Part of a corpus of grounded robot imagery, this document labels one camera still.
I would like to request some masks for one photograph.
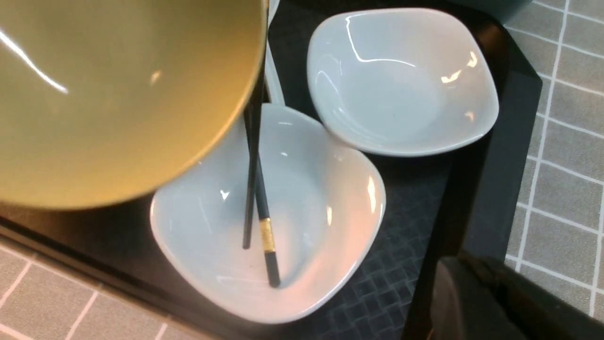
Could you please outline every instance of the bowl rim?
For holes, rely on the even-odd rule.
[[[271,104],[271,103],[264,103],[263,107],[265,105],[268,107],[278,108],[288,114],[295,115],[314,127],[323,128],[323,126],[320,122],[317,122],[313,118],[310,118],[307,115],[305,115],[295,109],[292,109],[290,107]],[[164,241],[164,238],[162,237],[162,233],[159,230],[160,228],[156,225],[156,223],[154,223],[155,219],[153,218],[153,212],[155,210],[155,205],[157,203],[158,194],[160,193],[161,189],[164,186],[159,188],[154,193],[153,199],[151,201],[151,208],[149,209],[149,221],[150,221],[151,231],[153,234],[153,238],[155,239],[155,242],[159,246],[159,248],[160,248],[161,252],[164,254],[164,256],[168,259],[170,264],[180,274],[180,276],[182,276],[186,280],[186,282],[188,282],[201,295],[203,295],[206,299],[210,300],[212,303],[214,303],[221,309],[226,310],[227,312],[229,312],[233,315],[236,315],[240,318],[247,319],[247,320],[253,321],[253,322],[262,323],[262,324],[282,324],[282,323],[291,322],[291,321],[295,321],[295,320],[304,318],[305,316],[310,315],[311,313],[315,312],[320,307],[322,307],[329,299],[333,298],[333,296],[337,292],[339,292],[339,290],[350,280],[352,275],[356,272],[356,270],[359,268],[361,263],[365,260],[365,257],[369,253],[369,250],[371,249],[371,246],[373,245],[376,235],[378,234],[378,231],[384,220],[384,214],[385,214],[386,207],[387,207],[386,189],[385,189],[385,185],[384,185],[384,180],[383,180],[381,174],[379,173],[378,169],[375,167],[375,165],[361,151],[358,151],[357,149],[353,149],[353,148],[349,147],[348,145],[340,143],[337,139],[334,139],[332,136],[330,136],[327,131],[326,131],[326,134],[327,134],[327,138],[331,141],[331,143],[334,143],[335,145],[338,145],[342,148],[347,148],[349,150],[352,150],[353,153],[356,154],[356,156],[359,157],[359,159],[361,159],[362,162],[364,162],[367,172],[370,173],[373,177],[374,185],[376,188],[376,197],[379,197],[379,201],[382,202],[382,209],[380,209],[379,218],[378,218],[375,226],[373,226],[373,231],[368,239],[367,244],[365,245],[365,248],[359,253],[359,256],[356,258],[356,261],[351,266],[350,270],[338,281],[338,283],[330,291],[326,292],[323,295],[323,297],[321,297],[318,301],[314,302],[308,308],[301,310],[297,313],[293,313],[290,315],[283,315],[278,318],[267,318],[266,315],[264,315],[262,313],[256,313],[256,314],[253,312],[242,313],[242,310],[236,310],[236,309],[232,309],[230,307],[224,306],[224,304],[221,303],[222,301],[224,301],[224,299],[216,298],[216,296],[219,296],[219,295],[208,294],[208,292],[212,292],[213,290],[208,289],[208,287],[206,285],[204,285],[200,280],[196,279],[196,275],[194,275],[192,271],[190,271],[184,265],[181,264],[181,262],[178,260],[179,257],[177,257],[171,251],[171,247],[169,247],[166,244],[166,242]]]
[[[474,136],[473,138],[464,139],[458,143],[446,145],[441,148],[404,149],[404,148],[400,148],[400,146],[376,147],[376,146],[367,145],[365,143],[355,143],[355,142],[351,141],[347,137],[347,135],[342,132],[343,130],[347,129],[346,125],[335,123],[334,122],[335,120],[330,118],[330,113],[329,113],[330,110],[328,107],[326,107],[325,105],[323,105],[320,102],[319,98],[321,97],[321,94],[316,89],[316,87],[312,81],[312,75],[311,75],[311,71],[313,70],[312,66],[316,59],[316,58],[312,58],[312,56],[314,54],[316,54],[316,52],[315,52],[316,42],[320,38],[321,31],[324,30],[325,27],[330,25],[332,22],[341,20],[343,17],[360,16],[360,15],[367,15],[367,14],[381,15],[381,14],[392,14],[392,13],[418,13],[418,14],[438,15],[438,16],[447,18],[447,20],[452,20],[453,22],[455,22],[455,25],[459,25],[462,28],[460,31],[463,32],[462,33],[463,36],[465,36],[465,38],[467,38],[467,40],[470,42],[472,47],[475,49],[475,53],[477,55],[479,63],[483,64],[484,71],[486,73],[486,83],[485,83],[486,93],[490,94],[490,98],[493,99],[492,102],[493,102],[494,113],[488,114],[488,119],[486,120],[486,123],[484,124],[484,129],[477,130],[477,135]],[[307,79],[307,83],[308,83],[308,87],[309,87],[310,98],[312,99],[313,105],[316,108],[317,114],[321,118],[321,121],[323,122],[325,128],[329,131],[329,133],[333,134],[338,139],[340,139],[344,143],[348,144],[351,148],[355,148],[355,149],[358,149],[358,150],[361,150],[364,152],[369,152],[371,154],[376,154],[376,155],[385,155],[385,156],[394,156],[394,157],[421,157],[421,156],[437,155],[437,154],[442,154],[445,152],[453,151],[453,150],[462,148],[464,146],[470,145],[470,144],[476,142],[477,140],[481,139],[482,137],[484,137],[493,128],[493,126],[495,125],[495,122],[497,121],[497,118],[499,117],[500,106],[499,106],[499,97],[497,94],[497,90],[495,88],[495,81],[493,80],[493,76],[490,71],[489,65],[486,62],[486,58],[484,57],[484,54],[483,54],[482,50],[480,49],[480,45],[478,44],[478,42],[476,41],[476,39],[474,38],[472,33],[464,25],[464,23],[462,23],[459,19],[457,19],[453,15],[450,15],[449,13],[446,13],[446,12],[443,12],[440,10],[431,9],[431,8],[421,8],[421,7],[417,7],[417,8],[379,8],[379,9],[372,9],[372,10],[360,10],[360,11],[351,11],[351,12],[347,12],[347,13],[340,13],[338,15],[334,15],[334,16],[331,16],[331,17],[325,19],[322,23],[320,23],[320,25],[315,29],[315,31],[312,33],[312,36],[310,37],[309,48],[308,48],[307,58],[306,58],[306,79]]]

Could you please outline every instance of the floor tile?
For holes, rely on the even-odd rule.
[[[596,234],[532,213],[523,259],[591,284],[596,247]]]
[[[550,117],[604,135],[604,97],[557,83]]]
[[[82,319],[72,339],[153,339],[161,324],[142,309],[101,294]]]
[[[537,167],[537,162],[534,160],[527,159],[526,163],[524,164],[524,173],[522,174],[520,193],[518,194],[518,201],[520,203],[529,203],[530,187],[533,184],[533,175],[535,174],[535,167]]]
[[[34,339],[63,340],[92,290],[31,266],[0,310],[0,323]]]
[[[604,180],[604,139],[549,122],[543,149],[544,160],[582,175]]]
[[[583,14],[591,18],[604,20],[604,1],[602,0],[571,0],[568,11]]]
[[[520,249],[520,241],[522,239],[522,232],[524,231],[524,219],[527,211],[524,208],[516,207],[516,213],[514,214],[514,220],[512,223],[512,232],[510,233],[510,240],[507,242],[507,253],[511,256],[518,256],[518,249]]]
[[[557,78],[604,92],[604,59],[562,47]]]
[[[165,330],[164,335],[161,337],[161,340],[210,340],[211,338],[205,337],[202,335],[193,336],[191,334],[187,334],[181,330],[178,330],[174,327],[168,327]]]
[[[504,261],[504,264],[508,267],[508,268],[516,268],[516,261],[514,260],[510,260],[508,258],[506,258],[506,260]]]
[[[584,226],[597,229],[602,186],[542,164],[533,206]]]
[[[551,76],[556,60],[556,44],[520,32],[510,31],[510,34],[535,71]]]
[[[73,280],[76,280],[79,283],[82,283],[83,285],[88,286],[92,289],[98,287],[99,285],[99,282],[95,279],[92,279],[90,276],[87,276],[84,273],[69,268],[64,264],[58,263],[56,260],[46,257],[45,255],[38,254],[36,256],[36,262],[50,271],[55,271],[68,275]]]
[[[550,97],[551,81],[545,78],[541,78],[541,81],[543,82],[543,86],[541,87],[541,97],[539,97],[539,106],[537,106],[537,112],[545,114],[545,110],[547,109],[547,99]]]
[[[558,41],[563,13],[537,4],[528,4],[507,23],[511,28],[527,31],[543,38]]]
[[[530,145],[528,146],[528,155],[537,157],[539,154],[539,146],[541,145],[541,134],[543,133],[542,117],[535,117],[535,125],[533,125],[533,134],[530,137]]]
[[[604,56],[604,25],[569,15],[564,43]]]
[[[571,306],[584,313],[589,313],[591,298],[591,291],[589,289],[579,287],[568,281],[527,266],[522,266],[520,268],[520,274],[538,284],[551,294],[556,295]]]
[[[594,318],[604,322],[604,295],[596,293],[596,308],[594,309]]]
[[[566,4],[566,0],[539,0],[539,2],[559,9],[564,9],[564,5]]]
[[[25,267],[26,261],[0,250],[0,296],[13,284]]]

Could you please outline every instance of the yellow bowl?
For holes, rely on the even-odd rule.
[[[225,135],[266,39],[263,0],[0,2],[0,201],[148,193]]]

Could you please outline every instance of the black chopstick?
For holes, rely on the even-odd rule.
[[[258,148],[260,143],[260,121],[262,114],[262,100],[258,100],[256,94],[257,89],[254,89],[252,94],[252,103],[248,105],[243,113],[245,121],[245,131],[248,136],[249,148],[249,167],[248,167],[248,187],[245,198],[245,219],[243,221],[243,248],[249,249],[252,240],[252,223],[254,221],[254,197],[256,183],[258,177]]]
[[[266,199],[266,189],[264,186],[260,157],[258,157],[257,175],[256,204],[258,205],[258,216],[260,219],[260,236],[262,237],[262,246],[265,251],[266,272],[268,273],[269,285],[276,288],[281,284],[281,278],[279,277],[279,267],[277,266],[277,253],[275,251],[275,241],[272,236],[271,215],[268,212],[268,202]]]
[[[248,135],[248,141],[249,144],[252,145],[255,141],[252,140],[254,138],[254,136],[258,136],[258,140],[259,140],[259,130],[254,130],[254,123],[255,120],[258,121],[259,119],[257,117],[254,116],[260,116],[261,113],[257,113],[256,115],[254,115],[254,110],[246,110],[244,112],[244,120],[245,120],[245,127],[246,127],[246,132]],[[271,224],[271,216],[269,213],[269,209],[268,209],[268,201],[266,198],[266,188],[265,188],[265,183],[264,183],[264,175],[262,173],[262,163],[260,161],[260,155],[257,153],[256,154],[256,172],[255,172],[255,190],[253,192],[255,192],[255,199],[256,199],[256,204],[257,204],[257,208],[258,208],[258,216],[260,219],[260,236],[262,237],[262,245],[264,248],[264,252],[265,252],[265,261],[266,261],[266,271],[268,273],[268,281],[269,281],[269,285],[271,287],[278,287],[279,284],[281,284],[281,279],[279,276],[279,268],[277,265],[277,253],[275,251],[275,242],[273,239],[273,234],[272,234],[272,224]],[[252,215],[253,218],[253,209],[254,209],[254,205],[252,203],[252,205],[248,205],[246,204],[246,208],[250,208],[252,209],[252,212],[250,215]],[[244,242],[251,242],[251,222],[250,224],[246,224],[245,226],[245,230],[244,232],[249,232],[248,234],[244,234]]]
[[[269,0],[265,0],[266,29],[268,31]],[[245,132],[248,137],[249,165],[248,165],[248,188],[245,197],[245,216],[243,221],[243,248],[249,249],[252,243],[252,223],[254,220],[254,196],[256,190],[256,179],[258,167],[258,148],[260,144],[260,121],[262,117],[262,100],[264,99],[265,86],[265,60],[266,45],[260,63],[260,71],[256,84],[252,90],[252,96],[248,105],[243,110],[243,121]]]

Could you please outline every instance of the tile grout line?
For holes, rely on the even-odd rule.
[[[596,248],[596,263],[594,265],[594,279],[590,296],[590,316],[596,312],[596,291],[600,279],[600,259],[602,258],[602,234],[604,233],[604,188],[602,189],[602,200],[600,201],[600,219],[598,225],[598,241]]]
[[[540,40],[543,40],[543,41],[547,41],[547,42],[549,42],[549,43],[551,43],[551,44],[556,44],[556,45],[558,44],[558,42],[557,42],[557,41],[551,40],[551,39],[549,39],[549,38],[546,38],[546,37],[540,36],[540,35],[535,34],[535,33],[531,33],[531,32],[529,32],[529,31],[525,31],[525,30],[520,30],[520,29],[518,29],[518,28],[509,27],[509,26],[507,26],[507,25],[506,25],[506,28],[507,28],[507,30],[508,30],[508,31],[512,31],[512,32],[518,32],[518,33],[526,34],[527,36],[531,36],[531,37],[533,37],[533,38],[537,38],[537,39],[540,39]]]
[[[555,163],[550,162],[550,161],[548,161],[548,160],[544,160],[544,159],[538,159],[537,157],[535,157],[535,156],[530,156],[530,155],[528,155],[528,156],[527,156],[527,159],[529,159],[529,160],[534,160],[534,161],[536,161],[536,162],[541,162],[541,164],[549,165],[549,166],[551,166],[552,168],[556,168],[556,169],[558,169],[558,170],[560,170],[560,171],[564,171],[564,172],[566,172],[567,174],[573,175],[573,176],[575,176],[575,177],[579,177],[579,178],[581,178],[581,179],[583,179],[583,180],[586,180],[586,181],[590,181],[591,183],[595,183],[595,184],[597,184],[597,185],[604,185],[604,181],[596,180],[595,178],[589,177],[589,176],[587,176],[587,175],[583,175],[583,174],[581,174],[581,173],[579,173],[579,172],[576,172],[576,171],[574,171],[574,170],[571,170],[571,169],[565,168],[565,167],[563,167],[562,165],[555,164]]]
[[[585,19],[587,21],[596,22],[598,24],[604,25],[604,21],[602,21],[600,19],[592,18],[592,17],[587,16],[587,15],[578,14],[578,13],[571,12],[571,11],[569,11],[568,14],[572,15],[572,16],[576,16],[577,18]]]
[[[585,282],[581,282],[577,279],[571,278],[569,276],[566,276],[564,274],[560,274],[559,272],[553,271],[551,269],[545,268],[543,266],[540,266],[538,264],[529,262],[527,260],[521,260],[519,261],[517,257],[514,257],[513,255],[509,255],[506,254],[506,259],[508,260],[512,260],[512,261],[516,261],[516,262],[522,262],[522,265],[527,266],[529,268],[532,269],[536,269],[542,273],[546,273],[547,275],[553,276],[555,278],[559,278],[560,280],[566,281],[568,283],[574,284],[575,286],[579,286],[581,288],[584,289],[588,289],[588,290],[592,290],[592,286],[590,284],[587,284]],[[596,289],[598,293],[600,294],[604,294],[604,290],[603,289]]]
[[[92,296],[90,297],[90,299],[88,299],[88,302],[84,306],[84,309],[80,312],[77,319],[75,319],[75,322],[73,323],[73,325],[71,325],[71,328],[69,329],[69,333],[67,333],[65,340],[70,340],[71,337],[74,336],[74,334],[76,333],[75,330],[80,325],[80,322],[84,319],[84,316],[86,316],[86,314],[88,313],[88,310],[90,309],[90,307],[92,307],[92,304],[97,299],[97,296],[98,296],[98,291],[95,290],[92,293]]]
[[[531,213],[534,212],[534,213],[539,214],[541,216],[545,216],[545,217],[551,218],[554,221],[558,221],[560,223],[566,224],[566,225],[571,226],[571,227],[576,227],[578,229],[581,229],[583,231],[589,232],[591,234],[600,235],[600,233],[597,230],[593,229],[593,228],[590,228],[588,226],[584,226],[584,225],[582,225],[580,223],[576,223],[576,222],[571,221],[571,220],[567,220],[566,218],[560,217],[558,215],[554,215],[551,212],[543,211],[543,210],[537,209],[535,207],[530,207],[529,208],[529,206],[527,206],[524,203],[520,203],[520,202],[516,203],[516,207],[523,208],[527,212],[531,212]]]
[[[556,83],[560,83],[562,85],[566,85],[568,87],[572,87],[575,90],[579,90],[579,91],[595,94],[596,96],[604,97],[604,92],[592,90],[592,89],[587,88],[587,87],[583,87],[583,86],[580,86],[580,85],[577,85],[577,84],[569,83],[566,80],[560,80],[560,79],[554,80],[554,79],[551,78],[551,76],[548,76],[547,74],[543,74],[541,72],[537,72],[537,75],[539,77],[542,77],[543,79],[547,79],[547,80],[550,80],[552,82],[556,82]]]
[[[558,120],[558,119],[555,119],[555,118],[551,118],[551,117],[550,117],[550,118],[549,118],[549,121],[550,121],[550,122],[552,122],[552,123],[556,123],[556,124],[558,124],[558,125],[562,125],[562,126],[564,126],[565,128],[573,129],[573,130],[575,130],[575,131],[583,132],[583,133],[585,133],[585,134],[588,134],[588,135],[594,136],[594,137],[596,137],[596,138],[604,139],[604,135],[601,135],[601,134],[599,134],[599,133],[597,133],[597,132],[594,132],[594,131],[591,131],[591,130],[587,130],[587,129],[584,129],[584,128],[580,128],[580,127],[578,127],[578,126],[571,125],[571,124],[569,124],[569,123],[562,122],[562,121],[560,121],[560,120]]]
[[[564,5],[564,9],[566,11],[568,11],[569,4],[570,4],[570,0],[566,0],[565,5]],[[556,84],[555,79],[556,79],[557,72],[558,72],[558,64],[560,63],[560,54],[562,52],[562,41],[564,39],[564,31],[566,29],[566,23],[567,23],[567,14],[564,13],[564,15],[562,16],[562,27],[560,28],[560,35],[558,37],[558,47],[556,49],[556,59],[554,60],[554,69],[551,74],[551,78],[553,79],[553,81],[550,84],[550,89],[549,89],[548,97],[547,97],[547,106],[545,107],[545,116],[543,119],[543,127],[541,128],[541,141],[539,143],[539,152],[537,153],[538,160],[541,160],[541,157],[543,157],[543,149],[545,148],[545,136],[547,133],[547,119],[550,115],[550,110],[551,110],[551,98],[553,97],[554,86]],[[533,201],[535,200],[535,189],[537,187],[537,178],[539,177],[539,168],[540,167],[541,167],[541,163],[537,162],[537,164],[535,166],[535,173],[533,174],[533,180],[532,180],[531,186],[530,186],[530,194],[528,195],[528,203],[529,203],[528,206],[530,208],[532,208]],[[518,250],[519,261],[516,263],[516,268],[515,268],[517,272],[520,271],[520,267],[522,266],[522,256],[524,255],[524,248],[526,247],[527,235],[529,233],[529,223],[530,223],[530,211],[528,211],[526,213],[526,216],[524,217],[524,227],[522,229],[520,248]]]
[[[36,267],[39,267],[39,268],[41,268],[43,270],[46,270],[47,272],[51,272],[51,273],[53,273],[53,274],[55,274],[57,276],[60,276],[61,278],[64,278],[64,279],[66,279],[66,280],[68,280],[68,281],[70,281],[72,283],[78,284],[79,286],[86,287],[86,288],[89,288],[89,289],[92,289],[92,290],[94,289],[94,288],[90,287],[89,285],[87,285],[86,283],[80,282],[77,279],[70,277],[68,274],[65,274],[65,273],[61,272],[60,270],[54,269],[54,268],[52,268],[52,267],[50,267],[50,266],[48,266],[48,265],[40,262],[37,259],[38,254],[36,252],[32,253],[31,256],[27,257],[27,256],[25,256],[25,255],[23,255],[23,254],[15,251],[15,250],[12,250],[10,248],[7,248],[7,247],[3,246],[1,243],[0,243],[0,251],[3,251],[5,253],[8,253],[8,254],[13,255],[15,257],[18,257],[18,258],[20,258],[22,260],[25,260],[25,261],[31,261],[32,265],[34,265]]]
[[[30,338],[29,336],[19,333],[16,330],[14,330],[4,324],[0,324],[0,334],[1,333],[8,334],[17,340],[34,340],[34,339]]]
[[[596,18],[592,18],[592,17],[587,16],[587,15],[571,12],[569,9],[557,8],[557,7],[554,7],[552,5],[544,4],[541,1],[534,1],[533,0],[533,3],[535,5],[539,5],[539,6],[542,6],[542,7],[545,7],[545,8],[549,8],[550,10],[554,10],[554,11],[557,11],[557,12],[560,12],[560,13],[565,13],[565,14],[570,15],[570,16],[576,16],[577,18],[585,19],[587,21],[596,22],[598,24],[604,25],[604,21],[602,21],[600,19],[596,19]]]
[[[168,324],[163,322],[161,324],[161,326],[159,327],[159,331],[157,332],[157,335],[155,336],[155,340],[161,340],[161,338],[164,336],[166,328],[168,328]]]
[[[525,30],[521,30],[521,29],[519,29],[519,28],[513,28],[513,27],[509,27],[509,26],[506,26],[506,29],[507,29],[508,31],[512,31],[512,32],[518,32],[518,33],[526,34],[527,36],[531,36],[531,37],[533,37],[533,38],[536,38],[536,39],[540,39],[540,40],[543,40],[543,41],[549,42],[550,44],[556,44],[556,45],[557,45],[557,42],[556,42],[556,41],[551,40],[550,38],[546,38],[546,37],[544,37],[544,36],[540,36],[540,35],[538,35],[538,34],[536,34],[536,33],[532,33],[532,32],[529,32],[529,31],[525,31]],[[566,48],[569,48],[569,49],[571,49],[571,50],[574,50],[574,51],[577,51],[577,52],[583,53],[583,54],[587,54],[588,56],[592,56],[592,57],[596,57],[596,58],[604,59],[604,55],[602,55],[602,54],[598,54],[598,53],[595,53],[595,52],[591,52],[591,51],[588,51],[588,50],[584,50],[583,48],[579,48],[579,47],[572,46],[572,45],[565,44],[565,43],[562,43],[562,46],[563,46],[563,47],[566,47]]]
[[[25,264],[25,266],[21,270],[21,273],[19,273],[19,276],[17,276],[17,278],[15,279],[15,281],[13,282],[13,284],[7,289],[7,291],[4,292],[4,295],[2,296],[2,299],[0,299],[0,309],[2,309],[2,306],[4,305],[4,303],[6,302],[6,300],[8,299],[8,297],[13,293],[13,291],[15,290],[15,288],[17,288],[17,286],[19,285],[19,283],[21,283],[21,280],[23,279],[23,277],[25,276],[25,274],[27,274],[27,272],[29,271],[29,269],[31,267],[31,264],[32,264],[31,260],[27,261],[27,263]]]
[[[552,5],[544,4],[544,3],[543,3],[543,2],[541,2],[541,1],[535,1],[535,0],[533,0],[533,3],[534,3],[535,5],[539,5],[539,6],[543,6],[543,7],[545,7],[545,8],[549,8],[550,10],[554,10],[554,11],[558,11],[558,12],[564,13],[564,10],[563,10],[563,9],[561,9],[561,8],[557,8],[557,7],[554,7],[554,6],[552,6]]]

